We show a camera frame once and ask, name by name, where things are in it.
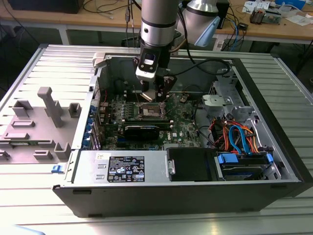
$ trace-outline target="workbench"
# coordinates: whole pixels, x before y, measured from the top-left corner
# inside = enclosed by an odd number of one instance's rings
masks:
[[[97,13],[87,12],[83,8],[78,14],[64,14],[53,12],[34,12],[34,11],[15,11],[5,0],[9,11],[21,22],[23,26],[27,27],[41,27],[41,28],[55,28],[59,30],[62,43],[70,45],[70,38],[68,30],[92,30],[92,31],[110,31],[110,32],[125,32],[125,8],[113,11],[114,19],[101,16]],[[97,5],[105,3],[113,3],[112,0],[97,0]],[[296,44],[309,44],[313,39],[313,26],[312,24],[306,26],[299,26],[286,19],[282,19],[279,25],[275,24],[251,24],[249,22],[249,14],[242,13],[243,4],[245,0],[230,0],[235,15],[240,22],[249,25],[246,32],[245,40],[247,41],[263,41],[263,42],[278,42],[278,43],[296,43]],[[108,6],[103,9],[113,9],[127,4],[125,0],[118,2],[113,6]],[[89,3],[87,9],[95,11],[94,3]],[[141,13],[134,6],[134,27],[135,32],[139,31],[141,24]],[[304,11],[313,11],[313,7],[305,6]],[[0,22],[2,25],[19,26],[14,21],[12,16],[3,7],[0,1]],[[218,29],[214,35],[217,38],[214,50],[221,50],[224,40],[229,39],[234,33],[228,21],[225,22],[223,29]]]
[[[44,107],[40,86],[50,86],[62,107],[79,102],[84,108],[94,74],[95,52],[111,47],[57,46],[39,48],[0,102],[0,135],[14,115],[17,99]],[[114,48],[139,53],[135,48]],[[261,53],[191,51],[193,56],[239,58],[313,174],[313,97],[278,58]],[[51,174],[54,164],[0,164],[2,223],[19,224],[46,235],[72,234],[309,234],[313,233],[313,189],[295,198],[278,200],[260,212],[78,218],[51,186],[64,174]]]

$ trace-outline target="green circuit board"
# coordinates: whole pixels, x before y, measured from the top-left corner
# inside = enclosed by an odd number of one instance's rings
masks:
[[[192,101],[181,103],[180,94],[164,103],[127,102],[116,96],[109,101],[101,124],[103,150],[164,150],[167,147],[200,147],[192,122]],[[162,110],[161,117],[155,110]],[[160,128],[155,141],[125,141],[129,125],[155,125]]]

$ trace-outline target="blue latch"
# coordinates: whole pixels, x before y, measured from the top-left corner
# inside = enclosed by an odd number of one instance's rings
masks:
[[[87,124],[90,125],[93,123],[93,120],[91,118],[87,118]]]
[[[82,145],[88,146],[88,145],[89,145],[89,141],[83,140],[83,141],[82,141]]]
[[[236,154],[234,153],[222,153],[218,156],[219,163],[238,163]]]
[[[96,112],[97,111],[97,108],[96,107],[94,107],[93,105],[90,105],[90,113],[94,113],[94,112]]]
[[[268,158],[269,163],[273,163],[274,159],[270,153],[266,154],[266,157]]]
[[[54,165],[51,173],[64,173],[62,165]]]
[[[87,131],[91,131],[91,126],[87,125],[87,126],[86,126],[86,130],[87,130]]]
[[[85,133],[84,133],[84,139],[87,139],[87,138],[89,138],[89,137],[90,137],[90,133],[85,132]]]

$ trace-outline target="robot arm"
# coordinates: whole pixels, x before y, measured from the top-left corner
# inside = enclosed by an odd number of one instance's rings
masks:
[[[142,84],[142,96],[148,101],[164,100],[176,78],[164,77],[175,36],[179,0],[142,0],[141,53],[136,76]],[[192,0],[184,11],[188,40],[206,46],[220,18],[216,0]],[[183,32],[183,25],[178,24]],[[150,89],[149,83],[155,85]]]

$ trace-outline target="power supply label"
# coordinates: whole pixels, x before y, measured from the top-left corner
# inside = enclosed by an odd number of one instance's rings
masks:
[[[144,157],[110,157],[108,167],[108,181],[110,183],[144,182]]]

